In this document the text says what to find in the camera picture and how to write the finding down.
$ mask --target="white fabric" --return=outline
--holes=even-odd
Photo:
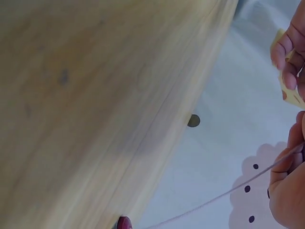
[[[298,3],[299,0],[239,3],[213,74],[194,111],[201,123],[187,128],[142,220],[134,228],[159,223],[231,189],[244,176],[242,164],[246,158],[257,159],[266,166],[264,156],[256,155],[262,144],[275,146],[286,141],[300,109],[282,100],[269,47],[277,30],[288,27]],[[233,207],[227,196],[161,229],[282,229],[266,210],[268,198],[260,199],[258,193],[266,192],[268,176],[263,183],[259,188],[252,187],[254,191],[249,192],[249,202],[245,201],[240,219],[230,219]],[[258,205],[254,206],[250,198]],[[256,214],[253,223],[248,222],[251,214]],[[240,222],[229,226],[230,220]]]

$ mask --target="finger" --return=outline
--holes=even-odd
[[[299,95],[304,100],[305,98],[305,69],[303,68],[299,74],[299,78],[297,79],[297,90]]]
[[[295,118],[296,123],[300,123],[302,125],[303,116],[305,114],[305,111],[300,111]]]
[[[280,155],[276,158],[275,163],[280,161],[283,157],[286,157],[290,153],[291,149],[286,148]],[[270,185],[280,180],[283,180],[288,175],[287,172],[291,167],[293,162],[293,156],[289,156],[286,160],[282,161],[280,164],[274,166],[270,173]]]
[[[270,185],[269,185],[270,195],[274,191],[274,189],[277,187],[277,185],[288,176],[288,171],[294,162],[294,154],[291,154],[291,152],[300,154],[300,152],[302,152],[302,150],[303,150],[303,144],[298,145],[297,147],[295,147],[293,149],[286,148],[276,158],[275,162],[282,160],[284,157],[286,159],[281,161],[279,164],[277,164],[276,166],[274,166],[271,169]]]
[[[271,60],[278,70],[283,70],[285,67],[285,57],[293,50],[293,43],[285,32],[284,35],[277,41],[271,50]]]
[[[275,162],[278,162],[283,157],[287,156],[291,152],[291,150],[301,144],[304,141],[303,134],[302,134],[302,120],[304,112],[298,113],[296,116],[296,123],[290,128],[288,141],[287,141],[287,148],[280,153],[280,155],[276,158]],[[301,158],[298,154],[294,154],[289,156],[286,160],[281,162],[280,164],[276,165],[271,169],[271,176],[270,176],[270,184],[278,182],[286,178],[286,176],[292,171],[292,166],[296,168],[300,163],[302,163],[303,157]]]
[[[289,131],[287,148],[294,148],[297,145],[301,144],[304,141],[303,132],[302,132],[302,122],[295,123]]]
[[[304,116],[304,111],[301,111],[296,116],[296,123],[291,127],[288,136],[288,148],[296,147],[304,141],[302,133],[302,120]],[[293,161],[288,169],[287,174],[289,175],[303,162],[303,154],[293,154]]]
[[[298,52],[293,52],[291,58],[286,62],[282,72],[283,82],[290,90],[295,90],[297,85],[297,74],[304,65],[304,58]]]

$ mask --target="wood grain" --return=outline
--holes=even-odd
[[[138,220],[237,0],[2,0],[0,228]]]

